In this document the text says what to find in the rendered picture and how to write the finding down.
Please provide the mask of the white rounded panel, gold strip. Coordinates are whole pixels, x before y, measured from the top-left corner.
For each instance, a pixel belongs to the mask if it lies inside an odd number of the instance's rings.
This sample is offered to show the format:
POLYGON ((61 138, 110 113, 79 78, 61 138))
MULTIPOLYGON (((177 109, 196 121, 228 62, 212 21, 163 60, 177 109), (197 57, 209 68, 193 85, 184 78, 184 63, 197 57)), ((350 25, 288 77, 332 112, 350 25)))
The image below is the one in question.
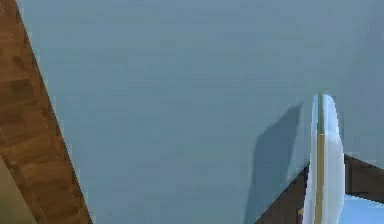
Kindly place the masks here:
POLYGON ((344 150, 333 98, 314 96, 303 224, 338 224, 345 195, 344 150))

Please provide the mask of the pale blue flat block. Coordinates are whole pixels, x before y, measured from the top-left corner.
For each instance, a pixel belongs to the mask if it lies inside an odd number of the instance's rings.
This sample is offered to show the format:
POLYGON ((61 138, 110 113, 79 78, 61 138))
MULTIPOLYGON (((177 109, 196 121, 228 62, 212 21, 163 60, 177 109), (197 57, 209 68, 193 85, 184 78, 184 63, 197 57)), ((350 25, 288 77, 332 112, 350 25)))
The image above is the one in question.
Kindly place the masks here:
POLYGON ((384 204, 346 195, 339 224, 384 224, 384 204))

